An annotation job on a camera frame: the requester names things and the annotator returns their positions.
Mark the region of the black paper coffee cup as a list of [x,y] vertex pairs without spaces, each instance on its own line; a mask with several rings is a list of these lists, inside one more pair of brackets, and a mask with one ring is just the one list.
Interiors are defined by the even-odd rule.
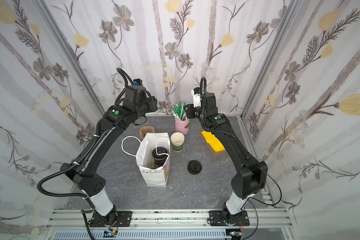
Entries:
[[166,163],[166,160],[167,160],[167,158],[162,158],[162,159],[154,158],[155,169],[164,166],[164,164]]

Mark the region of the black cup lid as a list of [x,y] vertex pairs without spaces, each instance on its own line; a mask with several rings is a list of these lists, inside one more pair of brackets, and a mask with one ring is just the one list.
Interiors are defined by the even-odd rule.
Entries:
[[152,156],[154,159],[161,161],[161,160],[165,160],[169,156],[169,153],[166,148],[157,147],[152,151]]

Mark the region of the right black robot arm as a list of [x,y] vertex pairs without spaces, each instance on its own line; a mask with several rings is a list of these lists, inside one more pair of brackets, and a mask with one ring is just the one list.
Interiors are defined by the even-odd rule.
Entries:
[[222,210],[224,222],[232,226],[242,217],[249,199],[265,187],[268,166],[249,153],[235,134],[229,119],[218,112],[215,94],[195,88],[192,96],[194,103],[187,105],[187,117],[197,118],[203,130],[220,141],[237,172],[231,180],[233,192]]

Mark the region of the white cartoon paper gift bag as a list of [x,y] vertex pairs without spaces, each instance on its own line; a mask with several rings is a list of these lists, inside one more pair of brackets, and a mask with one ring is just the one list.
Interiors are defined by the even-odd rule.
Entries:
[[[143,140],[139,140],[139,148],[135,154],[127,152],[124,148],[124,141],[131,137],[123,139],[121,143],[122,151],[136,159],[136,164],[148,187],[165,188],[171,164],[171,143],[168,133],[147,133]],[[152,151],[157,147],[166,148],[169,156],[164,166],[155,169]]]

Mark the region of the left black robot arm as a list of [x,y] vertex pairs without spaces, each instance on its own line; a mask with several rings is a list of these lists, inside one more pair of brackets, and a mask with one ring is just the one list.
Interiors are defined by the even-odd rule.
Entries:
[[[84,150],[60,171],[39,181],[40,193],[50,197],[82,197],[94,211],[91,227],[114,226],[119,220],[117,208],[105,190],[106,180],[97,174],[97,169],[116,139],[136,120],[147,113],[156,112],[157,100],[141,85],[125,87],[123,97],[109,107],[98,121],[95,134]],[[66,175],[79,188],[79,193],[58,194],[43,188],[43,183],[60,175]]]

